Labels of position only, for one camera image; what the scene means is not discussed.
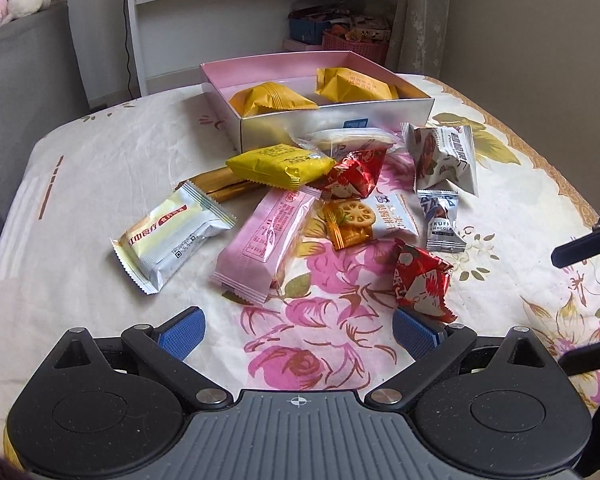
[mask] beige wall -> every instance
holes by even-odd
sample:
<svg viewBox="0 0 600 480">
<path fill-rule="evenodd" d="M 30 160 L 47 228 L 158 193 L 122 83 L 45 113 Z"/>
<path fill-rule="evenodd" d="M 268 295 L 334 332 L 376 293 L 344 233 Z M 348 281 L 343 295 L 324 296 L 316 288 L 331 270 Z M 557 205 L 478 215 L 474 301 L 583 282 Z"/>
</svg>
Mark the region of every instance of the beige wall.
<svg viewBox="0 0 600 480">
<path fill-rule="evenodd" d="M 451 0 L 441 79 L 600 206 L 600 0 Z"/>
</svg>

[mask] blue box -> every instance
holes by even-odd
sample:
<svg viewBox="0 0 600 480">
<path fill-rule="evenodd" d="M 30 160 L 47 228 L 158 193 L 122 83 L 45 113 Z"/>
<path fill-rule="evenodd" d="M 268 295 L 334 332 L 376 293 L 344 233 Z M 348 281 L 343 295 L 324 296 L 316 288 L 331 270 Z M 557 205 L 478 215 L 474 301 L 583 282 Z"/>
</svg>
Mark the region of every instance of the blue box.
<svg viewBox="0 0 600 480">
<path fill-rule="evenodd" d="M 309 20 L 289 19 L 291 39 L 309 45 L 321 45 L 322 33 L 331 28 L 331 22 L 310 22 Z"/>
</svg>

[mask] metal pin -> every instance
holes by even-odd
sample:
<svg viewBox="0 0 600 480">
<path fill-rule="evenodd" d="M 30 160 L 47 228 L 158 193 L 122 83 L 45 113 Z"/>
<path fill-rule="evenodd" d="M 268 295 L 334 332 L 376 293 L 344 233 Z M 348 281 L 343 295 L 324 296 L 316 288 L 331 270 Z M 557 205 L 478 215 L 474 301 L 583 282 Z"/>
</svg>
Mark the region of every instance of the metal pin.
<svg viewBox="0 0 600 480">
<path fill-rule="evenodd" d="M 226 400 L 226 392 L 218 388 L 204 388 L 196 393 L 196 399 L 203 404 L 220 404 Z"/>
<path fill-rule="evenodd" d="M 402 400 L 402 394 L 392 388 L 379 388 L 371 393 L 371 398 L 378 404 L 395 404 Z"/>
</svg>

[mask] white wall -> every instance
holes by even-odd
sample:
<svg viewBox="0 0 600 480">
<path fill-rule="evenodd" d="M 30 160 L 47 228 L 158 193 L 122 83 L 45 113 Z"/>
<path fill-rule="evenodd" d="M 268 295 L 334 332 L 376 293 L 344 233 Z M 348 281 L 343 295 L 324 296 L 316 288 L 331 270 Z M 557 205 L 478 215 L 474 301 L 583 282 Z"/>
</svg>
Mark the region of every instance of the white wall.
<svg viewBox="0 0 600 480">
<path fill-rule="evenodd" d="M 123 0 L 69 0 L 69 21 L 87 99 L 97 104 L 111 94 L 126 92 L 125 18 Z M 132 46 L 129 36 L 129 51 Z M 133 87 L 136 81 L 130 63 Z"/>
<path fill-rule="evenodd" d="M 600 206 L 600 0 L 451 0 L 441 79 Z"/>
</svg>

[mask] blue gripper pad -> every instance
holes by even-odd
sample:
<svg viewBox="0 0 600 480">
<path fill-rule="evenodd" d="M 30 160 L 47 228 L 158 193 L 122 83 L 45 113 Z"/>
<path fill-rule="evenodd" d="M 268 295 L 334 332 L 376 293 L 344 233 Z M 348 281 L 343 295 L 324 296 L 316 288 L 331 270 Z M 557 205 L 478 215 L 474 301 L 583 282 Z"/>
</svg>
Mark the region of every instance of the blue gripper pad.
<svg viewBox="0 0 600 480">
<path fill-rule="evenodd" d="M 392 328 L 395 341 L 414 359 L 420 359 L 446 338 L 446 331 L 441 323 L 414 310 L 396 308 Z"/>
<path fill-rule="evenodd" d="M 161 348 L 184 361 L 205 337 L 205 314 L 199 308 L 195 308 L 183 318 L 178 319 L 179 317 L 176 316 L 156 328 L 154 339 Z"/>
</svg>

